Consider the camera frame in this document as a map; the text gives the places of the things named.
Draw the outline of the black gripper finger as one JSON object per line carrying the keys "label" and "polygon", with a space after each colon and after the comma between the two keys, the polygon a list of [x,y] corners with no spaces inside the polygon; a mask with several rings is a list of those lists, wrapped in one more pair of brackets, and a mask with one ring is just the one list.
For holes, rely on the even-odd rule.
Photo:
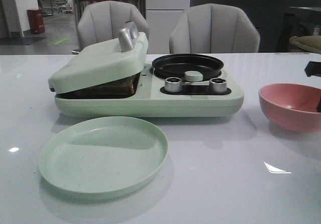
{"label": "black gripper finger", "polygon": [[307,77],[321,77],[321,62],[309,61],[304,71]]}

